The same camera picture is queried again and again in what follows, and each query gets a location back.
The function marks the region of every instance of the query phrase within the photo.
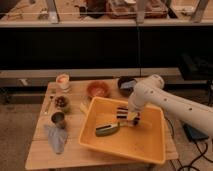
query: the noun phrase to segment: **cloth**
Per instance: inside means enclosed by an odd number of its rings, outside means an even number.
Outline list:
[[[64,151],[64,145],[68,138],[67,131],[50,125],[44,125],[44,131],[53,151],[56,154],[61,154]]]

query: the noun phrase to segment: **black cable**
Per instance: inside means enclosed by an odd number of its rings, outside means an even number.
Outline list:
[[[180,170],[182,170],[182,169],[185,169],[185,168],[188,168],[188,170],[194,169],[194,170],[200,171],[198,168],[196,168],[196,167],[194,167],[194,166],[189,166],[189,165],[180,167],[180,168],[178,169],[178,171],[180,171]]]
[[[181,171],[181,170],[184,169],[184,168],[188,168],[188,171],[190,171],[190,169],[194,169],[194,170],[200,171],[198,168],[196,168],[196,167],[194,167],[194,166],[192,166],[192,165],[193,165],[198,159],[200,159],[201,157],[203,157],[203,156],[206,154],[206,152],[208,151],[208,144],[205,143],[205,145],[206,145],[205,150],[204,150],[203,152],[201,152],[201,154],[200,154],[199,156],[197,156],[196,158],[194,158],[194,159],[189,163],[189,165],[184,165],[184,166],[180,167],[180,168],[178,169],[178,171]]]
[[[174,136],[175,136],[175,131],[174,131],[174,127],[173,127],[173,125],[172,125],[172,123],[171,123],[171,121],[165,116],[165,119],[167,120],[167,122],[169,123],[169,125],[170,125],[170,128],[171,128],[171,136],[172,136],[172,139],[174,139]]]
[[[170,160],[169,162],[170,162],[170,164],[172,165],[173,170],[176,171],[175,165],[174,165],[174,163],[172,162],[172,160]]]
[[[198,151],[200,152],[200,154],[202,154],[202,151],[201,151],[200,147],[198,146],[197,142],[195,142],[195,145],[196,145]],[[208,162],[213,163],[213,160],[209,159],[205,155],[203,155],[203,158],[206,159]]]
[[[180,162],[180,160],[179,160],[179,159],[177,159],[177,161],[178,161],[178,163],[179,163],[180,167],[182,167],[183,165],[182,165],[182,163]]]

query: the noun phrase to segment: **wooden tabletop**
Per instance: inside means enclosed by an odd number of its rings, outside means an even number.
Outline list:
[[[110,85],[110,98],[126,100],[126,98],[120,95],[118,92],[117,79],[104,81]],[[90,99],[86,94],[86,87],[90,82],[91,80],[71,81],[71,90],[68,93],[62,93],[56,83],[49,83],[32,139],[31,147],[29,149],[29,154],[25,165],[27,170],[138,163],[138,161],[135,160],[121,158],[102,152],[96,152],[87,149],[78,143],[80,130],[85,120],[85,114],[80,110],[79,106],[81,103],[84,103],[85,105],[89,105],[90,103]],[[54,104],[51,103],[49,113],[44,115],[44,110],[50,99],[50,93],[52,90],[56,90],[55,97],[62,94],[67,96],[70,99],[71,104],[71,111],[65,118],[67,123],[68,140],[65,144],[64,152],[60,155],[53,152],[43,128],[45,124],[52,125],[50,120],[51,114],[56,112]],[[169,129],[166,126],[166,159],[172,160],[177,158],[178,153],[176,147],[171,138]]]

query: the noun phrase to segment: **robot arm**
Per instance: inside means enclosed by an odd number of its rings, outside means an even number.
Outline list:
[[[213,137],[213,108],[167,93],[162,90],[163,87],[164,81],[159,75],[138,82],[129,97],[129,109],[141,110],[150,102]]]

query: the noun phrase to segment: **yellow tray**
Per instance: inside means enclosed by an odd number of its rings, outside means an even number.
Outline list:
[[[126,101],[94,97],[86,121],[81,130],[79,143],[90,149],[135,159],[148,163],[165,162],[164,116],[161,108],[147,105],[136,127],[121,127],[112,135],[97,137],[96,127],[114,123],[119,106]]]

